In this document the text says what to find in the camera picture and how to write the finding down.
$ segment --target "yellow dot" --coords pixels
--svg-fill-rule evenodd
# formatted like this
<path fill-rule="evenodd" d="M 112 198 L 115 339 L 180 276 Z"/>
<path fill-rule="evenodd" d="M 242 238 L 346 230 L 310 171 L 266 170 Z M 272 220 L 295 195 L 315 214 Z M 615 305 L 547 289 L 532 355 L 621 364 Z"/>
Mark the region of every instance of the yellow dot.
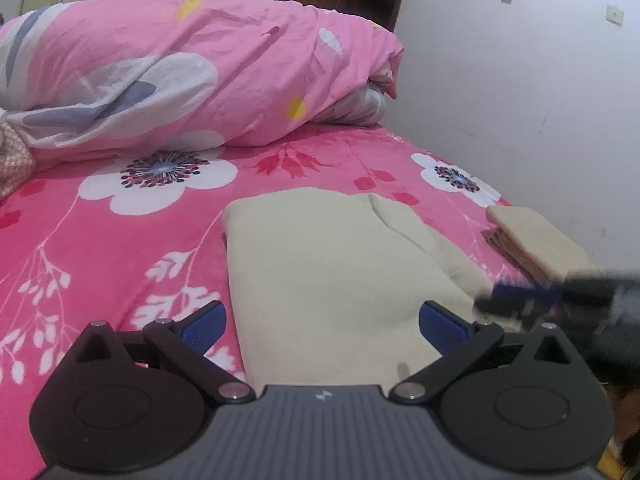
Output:
<path fill-rule="evenodd" d="M 183 20 L 196 10 L 203 1 L 204 0 L 184 0 L 178 9 L 178 12 L 176 12 L 175 17 L 178 20 Z"/>
<path fill-rule="evenodd" d="M 292 121 L 302 119 L 306 114 L 306 105 L 302 97 L 296 95 L 287 106 L 287 117 Z"/>

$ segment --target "beige garment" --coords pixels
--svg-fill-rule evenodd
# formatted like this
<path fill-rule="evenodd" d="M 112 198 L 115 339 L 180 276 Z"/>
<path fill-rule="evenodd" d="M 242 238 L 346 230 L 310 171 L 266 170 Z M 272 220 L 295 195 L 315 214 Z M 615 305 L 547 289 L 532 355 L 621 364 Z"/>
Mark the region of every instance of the beige garment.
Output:
<path fill-rule="evenodd" d="M 439 357 L 418 310 L 465 319 L 490 290 L 459 248 L 408 206 L 375 194 L 293 189 L 232 202 L 223 222 L 248 381 L 381 384 Z"/>
<path fill-rule="evenodd" d="M 0 108 L 0 200 L 18 189 L 35 167 L 27 145 L 6 122 L 6 110 Z"/>
<path fill-rule="evenodd" d="M 486 209 L 486 217 L 498 226 L 486 234 L 489 244 L 514 260 L 536 282 L 597 271 L 583 248 L 528 207 L 492 205 Z"/>

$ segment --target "metal screw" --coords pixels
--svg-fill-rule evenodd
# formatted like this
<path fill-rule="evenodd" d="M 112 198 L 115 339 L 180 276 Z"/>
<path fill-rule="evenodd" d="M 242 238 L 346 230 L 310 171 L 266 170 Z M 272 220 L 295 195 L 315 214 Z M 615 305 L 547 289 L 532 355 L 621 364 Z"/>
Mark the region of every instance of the metal screw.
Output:
<path fill-rule="evenodd" d="M 251 388 L 244 383 L 225 383 L 218 388 L 218 393 L 225 399 L 242 399 L 251 393 Z"/>
<path fill-rule="evenodd" d="M 403 399 L 420 399 L 427 393 L 427 388 L 418 383 L 400 383 L 394 389 L 398 397 Z"/>

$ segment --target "bed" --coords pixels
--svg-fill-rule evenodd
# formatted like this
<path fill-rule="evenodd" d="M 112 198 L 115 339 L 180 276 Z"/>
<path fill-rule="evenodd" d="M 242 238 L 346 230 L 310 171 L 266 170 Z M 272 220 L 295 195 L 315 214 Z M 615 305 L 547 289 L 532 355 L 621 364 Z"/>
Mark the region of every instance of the bed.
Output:
<path fill-rule="evenodd" d="M 2 478 L 42 469 L 30 406 L 91 320 L 139 330 L 220 300 L 206 357 L 245 378 L 221 222 L 235 199 L 375 192 L 493 282 L 523 279 L 481 235 L 496 190 L 382 126 L 314 123 L 376 122 L 401 51 L 363 18 L 270 0 L 77 2 L 0 29 L 5 124 L 39 165 L 0 202 Z"/>

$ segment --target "triangular cutout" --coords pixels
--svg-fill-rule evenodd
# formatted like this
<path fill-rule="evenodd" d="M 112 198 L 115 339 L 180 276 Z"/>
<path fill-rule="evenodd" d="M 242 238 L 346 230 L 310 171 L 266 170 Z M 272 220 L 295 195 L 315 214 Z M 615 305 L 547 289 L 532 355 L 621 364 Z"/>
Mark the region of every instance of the triangular cutout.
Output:
<path fill-rule="evenodd" d="M 546 336 L 536 354 L 533 356 L 536 361 L 547 361 L 549 363 L 558 363 L 561 365 L 569 364 L 569 358 L 564 353 L 558 340 L 551 335 Z"/>
<path fill-rule="evenodd" d="M 89 342 L 84 346 L 82 352 L 78 356 L 78 363 L 85 363 L 88 361 L 101 361 L 103 359 L 110 359 L 111 352 L 107 343 L 105 343 L 102 335 L 94 335 Z"/>

